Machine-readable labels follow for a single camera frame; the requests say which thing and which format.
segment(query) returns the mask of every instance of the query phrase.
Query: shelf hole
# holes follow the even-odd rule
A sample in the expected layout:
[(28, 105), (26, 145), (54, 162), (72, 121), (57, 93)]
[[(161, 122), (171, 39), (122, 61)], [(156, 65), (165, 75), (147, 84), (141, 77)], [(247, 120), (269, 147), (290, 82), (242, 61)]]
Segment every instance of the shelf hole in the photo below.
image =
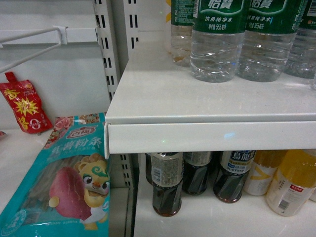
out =
[(108, 67), (108, 64), (107, 64), (106, 58), (103, 58), (103, 63), (104, 63), (104, 67), (107, 68), (107, 67)]
[(133, 17), (132, 17), (132, 15), (129, 16), (129, 24), (130, 24), (130, 27), (133, 28)]
[(110, 59), (110, 58), (108, 58), (108, 61), (109, 61), (109, 68), (111, 68), (111, 67), (112, 67), (112, 64), (111, 64), (111, 59)]
[(106, 49), (109, 49), (109, 43), (108, 43), (108, 38), (104, 38), (104, 41), (105, 41), (105, 47)]
[(135, 43), (134, 43), (134, 37), (132, 37), (132, 48), (135, 47)]
[(100, 26), (100, 18), (99, 18), (99, 16), (95, 16), (95, 18), (96, 18), (96, 21), (97, 21), (97, 25)]
[(104, 49), (103, 39), (101, 38), (102, 48)]
[(137, 15), (135, 15), (135, 27), (138, 28)]
[(104, 15), (101, 15), (101, 19), (102, 19), (102, 25), (103, 25), (103, 28), (105, 28), (105, 19), (104, 19)]

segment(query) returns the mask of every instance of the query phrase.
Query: plastic packaging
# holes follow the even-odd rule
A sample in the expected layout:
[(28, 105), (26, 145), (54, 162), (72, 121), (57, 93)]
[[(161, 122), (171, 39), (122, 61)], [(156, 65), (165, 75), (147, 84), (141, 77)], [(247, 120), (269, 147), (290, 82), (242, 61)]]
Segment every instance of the plastic packaging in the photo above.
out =
[(173, 62), (190, 66), (194, 0), (171, 0), (171, 54)]
[(235, 76), (250, 0), (197, 0), (192, 30), (191, 71), (206, 82)]
[(280, 77), (306, 3), (307, 0), (251, 2), (238, 76), (259, 82)]
[(152, 153), (151, 158), (153, 208), (161, 216), (173, 216), (181, 208), (183, 154)]
[(213, 186), (219, 200), (234, 203), (241, 198), (242, 188), (256, 151), (224, 151)]
[(104, 113), (58, 119), (0, 215), (1, 237), (109, 236), (104, 119)]
[(299, 212), (316, 188), (316, 150), (289, 150), (267, 192), (269, 207), (282, 216)]
[(316, 73), (316, 11), (315, 0), (309, 0), (302, 22), (296, 32), (284, 72), (300, 78), (313, 79)]
[(183, 153), (183, 191), (190, 195), (200, 195), (206, 190), (211, 154), (212, 152)]
[(255, 196), (267, 192), (287, 150), (257, 151), (243, 189)]
[(5, 73), (9, 83), (0, 83), (0, 91), (14, 112), (21, 130), (41, 133), (53, 127), (42, 109), (42, 102), (29, 80), (18, 81), (13, 72)]

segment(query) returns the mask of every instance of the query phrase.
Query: water bottle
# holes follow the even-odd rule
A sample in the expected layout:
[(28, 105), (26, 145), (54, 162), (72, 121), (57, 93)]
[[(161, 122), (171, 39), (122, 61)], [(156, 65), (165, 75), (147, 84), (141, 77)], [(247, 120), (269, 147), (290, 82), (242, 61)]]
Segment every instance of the water bottle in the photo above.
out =
[(190, 66), (194, 0), (171, 1), (171, 54), (173, 62)]
[(309, 0), (285, 65), (285, 73), (313, 79), (316, 73), (316, 0)]
[(206, 82), (231, 80), (237, 69), (250, 0), (196, 0), (191, 71)]
[(275, 81), (284, 71), (307, 0), (252, 0), (238, 76)]

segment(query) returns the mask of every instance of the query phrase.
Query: oolong tea bottle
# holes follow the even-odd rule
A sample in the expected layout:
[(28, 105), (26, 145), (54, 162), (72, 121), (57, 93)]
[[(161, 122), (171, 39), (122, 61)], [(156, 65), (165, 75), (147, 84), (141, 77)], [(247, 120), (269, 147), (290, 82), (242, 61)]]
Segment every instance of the oolong tea bottle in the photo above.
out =
[(190, 195), (200, 195), (206, 190), (211, 154), (212, 152), (183, 153), (183, 191)]
[(234, 203), (241, 198), (256, 151), (224, 151), (213, 186), (219, 200)]
[(181, 207), (182, 153), (152, 153), (153, 208), (161, 216), (173, 216)]

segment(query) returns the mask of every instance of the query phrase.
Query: white shelf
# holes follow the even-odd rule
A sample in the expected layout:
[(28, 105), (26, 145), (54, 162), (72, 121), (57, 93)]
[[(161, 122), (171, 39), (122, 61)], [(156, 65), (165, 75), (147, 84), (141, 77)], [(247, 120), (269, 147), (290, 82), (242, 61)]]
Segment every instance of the white shelf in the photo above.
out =
[(200, 196), (182, 192), (180, 211), (172, 217), (161, 217), (152, 207), (152, 186), (145, 177), (142, 159), (137, 195), (135, 237), (160, 236), (256, 236), (256, 237), (314, 237), (316, 233), (316, 203), (307, 201), (292, 217), (274, 213), (264, 196), (243, 193), (233, 204), (220, 201), (209, 184)]
[[(40, 136), (27, 134), (18, 129), (4, 130), (7, 135), (0, 137), (0, 214), (10, 201), (16, 189), (20, 185), (22, 179), (33, 164), (38, 153), (45, 145), (52, 130), (42, 133)], [(115, 175), (123, 175), (123, 172), (115, 170)], [(129, 197), (129, 188), (116, 188), (110, 190), (110, 219), (109, 219), (109, 235), (110, 237), (130, 236), (125, 233), (130, 229), (130, 221), (132, 218), (128, 213), (129, 206), (132, 205)]]
[(310, 80), (207, 83), (174, 65), (162, 42), (139, 42), (106, 115), (109, 151), (315, 148), (315, 104)]

